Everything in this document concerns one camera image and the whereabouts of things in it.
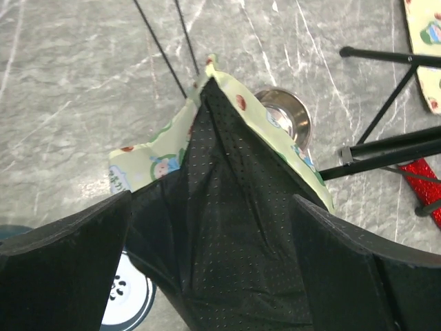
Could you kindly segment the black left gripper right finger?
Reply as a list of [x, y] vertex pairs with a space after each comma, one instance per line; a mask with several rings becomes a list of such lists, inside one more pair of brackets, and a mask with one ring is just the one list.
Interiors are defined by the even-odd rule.
[[315, 330], [440, 329], [440, 255], [380, 237], [299, 195], [291, 214]]

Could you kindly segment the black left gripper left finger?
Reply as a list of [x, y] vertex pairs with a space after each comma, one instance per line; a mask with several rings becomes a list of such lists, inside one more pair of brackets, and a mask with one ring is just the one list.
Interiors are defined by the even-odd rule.
[[99, 330], [131, 194], [1, 241], [2, 330]]

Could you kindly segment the green patterned pet tent fabric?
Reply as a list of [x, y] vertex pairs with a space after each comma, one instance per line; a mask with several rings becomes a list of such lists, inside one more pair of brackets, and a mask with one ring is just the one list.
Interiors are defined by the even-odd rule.
[[311, 330], [292, 234], [300, 195], [333, 210], [308, 156], [210, 56], [147, 143], [110, 153], [132, 193], [126, 247], [191, 330]]

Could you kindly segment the black tent pole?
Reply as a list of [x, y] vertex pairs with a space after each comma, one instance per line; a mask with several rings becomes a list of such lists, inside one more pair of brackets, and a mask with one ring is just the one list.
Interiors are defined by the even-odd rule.
[[145, 13], [144, 13], [144, 11], [143, 11], [139, 1], [138, 0], [133, 0], [133, 2], [134, 2], [134, 5], [136, 6], [136, 9], [138, 10], [141, 18], [142, 18], [144, 24], [146, 25], [146, 27], [147, 27], [151, 37], [153, 38], [153, 41], [154, 41], [156, 47], [158, 48], [158, 50], [159, 50], [159, 52], [160, 52], [164, 62], [166, 63], [166, 65], [167, 65], [171, 75], [173, 76], [173, 79], [174, 79], [175, 83], [177, 84], [178, 89], [180, 90], [181, 94], [183, 95], [183, 98], [186, 99], [187, 98], [187, 93], [186, 93], [186, 91], [183, 88], [183, 84], [180, 82], [180, 80], [179, 80], [175, 70], [173, 69], [172, 64], [170, 63], [170, 60], [168, 59], [168, 56], [166, 55], [166, 53], [165, 53], [161, 43], [159, 42], [154, 29], [152, 28], [152, 26], [150, 25], [149, 21], [147, 20], [147, 17], [145, 15]]
[[199, 70], [199, 67], [198, 67], [198, 64], [197, 64], [197, 61], [196, 61], [196, 57], [195, 57], [194, 50], [193, 50], [193, 47], [192, 47], [192, 42], [191, 42], [190, 37], [189, 37], [189, 32], [188, 32], [187, 26], [185, 24], [185, 20], [184, 20], [184, 16], [183, 16], [183, 13], [182, 13], [182, 10], [181, 10], [181, 6], [180, 6], [180, 3], [179, 3], [179, 0], [174, 0], [174, 3], [175, 3], [176, 10], [177, 10], [177, 13], [178, 13], [178, 17], [179, 17], [179, 20], [180, 20], [180, 23], [181, 23], [181, 26], [182, 26], [182, 29], [183, 29], [185, 40], [187, 42], [187, 47], [188, 47], [189, 54], [190, 54], [190, 57], [191, 57], [191, 60], [192, 60], [193, 66], [194, 66], [195, 73], [196, 73], [196, 75], [199, 75], [200, 74], [200, 70]]

